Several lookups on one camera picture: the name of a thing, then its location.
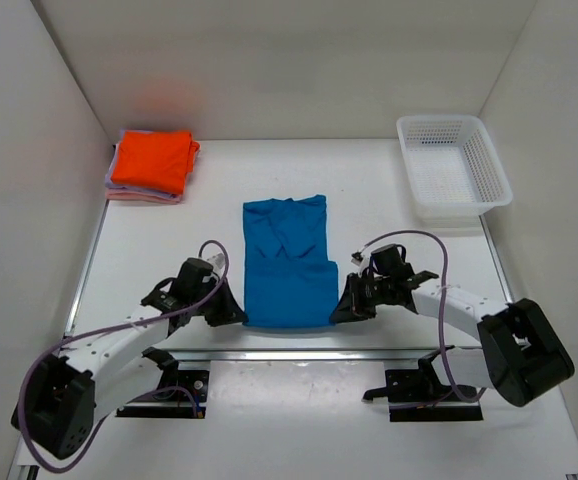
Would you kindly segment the blue t shirt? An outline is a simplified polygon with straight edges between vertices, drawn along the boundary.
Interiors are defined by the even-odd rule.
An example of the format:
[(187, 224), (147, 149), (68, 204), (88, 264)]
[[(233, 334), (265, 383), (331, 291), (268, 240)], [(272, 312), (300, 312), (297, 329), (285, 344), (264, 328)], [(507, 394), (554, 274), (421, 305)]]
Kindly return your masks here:
[(246, 325), (315, 329), (337, 306), (338, 266), (328, 257), (323, 195), (243, 204)]

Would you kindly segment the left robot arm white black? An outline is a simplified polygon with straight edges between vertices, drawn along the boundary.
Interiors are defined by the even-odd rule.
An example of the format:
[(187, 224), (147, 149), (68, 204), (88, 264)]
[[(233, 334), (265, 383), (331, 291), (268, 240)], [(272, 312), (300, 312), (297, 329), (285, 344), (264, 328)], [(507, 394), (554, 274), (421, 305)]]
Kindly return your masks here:
[(172, 395), (178, 365), (162, 341), (202, 317), (211, 327), (246, 322), (226, 274), (225, 255), (187, 259), (121, 324), (75, 335), (37, 360), (11, 417), (24, 438), (65, 460), (109, 414), (149, 392)]

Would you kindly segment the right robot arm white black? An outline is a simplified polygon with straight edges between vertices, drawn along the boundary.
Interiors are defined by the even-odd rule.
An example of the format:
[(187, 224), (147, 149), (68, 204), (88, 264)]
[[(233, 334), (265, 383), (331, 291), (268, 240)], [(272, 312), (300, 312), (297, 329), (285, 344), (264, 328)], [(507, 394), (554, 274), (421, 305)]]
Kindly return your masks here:
[(378, 307), (398, 306), (436, 319), (440, 330), (451, 326), (479, 343), (460, 348), (440, 339), (438, 349), (420, 358), (408, 379), (368, 390), (365, 400), (414, 392), (422, 403), (465, 401), (491, 389), (522, 407), (574, 375), (569, 353), (536, 302), (523, 298), (504, 303), (443, 285), (435, 273), (415, 272), (398, 244), (369, 256), (355, 253), (353, 259), (358, 270), (346, 278), (332, 324), (373, 319)]

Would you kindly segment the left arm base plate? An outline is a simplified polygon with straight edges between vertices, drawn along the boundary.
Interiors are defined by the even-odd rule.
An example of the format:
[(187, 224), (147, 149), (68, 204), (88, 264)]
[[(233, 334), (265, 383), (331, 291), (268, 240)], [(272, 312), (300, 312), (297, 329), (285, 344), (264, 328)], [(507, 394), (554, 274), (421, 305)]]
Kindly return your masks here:
[(181, 369), (164, 374), (156, 393), (147, 393), (136, 401), (119, 408), (119, 418), (188, 419), (206, 417), (210, 371)]

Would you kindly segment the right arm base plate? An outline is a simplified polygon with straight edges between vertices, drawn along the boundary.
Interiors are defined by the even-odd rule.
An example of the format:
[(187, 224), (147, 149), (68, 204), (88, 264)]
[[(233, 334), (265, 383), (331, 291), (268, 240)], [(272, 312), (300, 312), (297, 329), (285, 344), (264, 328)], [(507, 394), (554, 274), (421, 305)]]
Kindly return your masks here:
[(450, 386), (440, 382), (432, 367), (439, 357), (436, 350), (418, 359), (414, 367), (387, 368), (385, 385), (366, 390), (362, 400), (386, 399), (392, 423), (482, 421), (478, 402), (463, 402)]

